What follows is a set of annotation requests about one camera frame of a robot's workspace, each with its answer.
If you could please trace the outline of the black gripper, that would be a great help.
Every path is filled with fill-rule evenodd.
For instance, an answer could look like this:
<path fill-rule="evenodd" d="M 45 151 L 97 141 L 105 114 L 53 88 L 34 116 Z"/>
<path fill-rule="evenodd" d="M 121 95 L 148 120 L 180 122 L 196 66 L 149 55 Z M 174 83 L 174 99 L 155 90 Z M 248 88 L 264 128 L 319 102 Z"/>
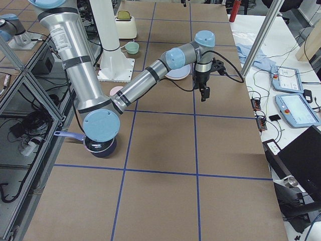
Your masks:
<path fill-rule="evenodd" d="M 207 87 L 207 81 L 210 78 L 210 71 L 195 72 L 194 89 L 200 89 L 201 102 L 206 101 L 210 97 L 210 87 Z"/>

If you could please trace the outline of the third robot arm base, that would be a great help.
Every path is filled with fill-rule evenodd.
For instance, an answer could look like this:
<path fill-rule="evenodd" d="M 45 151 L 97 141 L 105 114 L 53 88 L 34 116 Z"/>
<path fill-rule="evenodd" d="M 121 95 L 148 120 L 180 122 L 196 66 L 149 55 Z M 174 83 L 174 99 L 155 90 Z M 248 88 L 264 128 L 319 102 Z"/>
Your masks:
<path fill-rule="evenodd" d="M 28 32 L 15 14 L 1 15 L 1 38 L 13 50 L 32 50 L 41 34 Z"/>

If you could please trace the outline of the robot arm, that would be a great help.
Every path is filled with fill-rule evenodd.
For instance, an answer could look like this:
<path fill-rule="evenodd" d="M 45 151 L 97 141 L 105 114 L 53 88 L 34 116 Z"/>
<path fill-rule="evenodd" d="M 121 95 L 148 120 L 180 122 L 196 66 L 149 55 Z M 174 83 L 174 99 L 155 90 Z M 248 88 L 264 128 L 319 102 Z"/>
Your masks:
<path fill-rule="evenodd" d="M 111 1 L 91 1 L 103 55 L 96 71 L 75 1 L 32 1 L 39 22 L 54 41 L 79 99 L 78 111 L 85 135 L 97 142 L 113 139 L 119 132 L 119 116 L 133 102 L 158 84 L 171 70 L 195 63 L 197 76 L 207 74 L 213 58 L 215 34 L 196 33 L 193 41 L 164 52 L 132 78 L 133 59 L 120 50 Z"/>

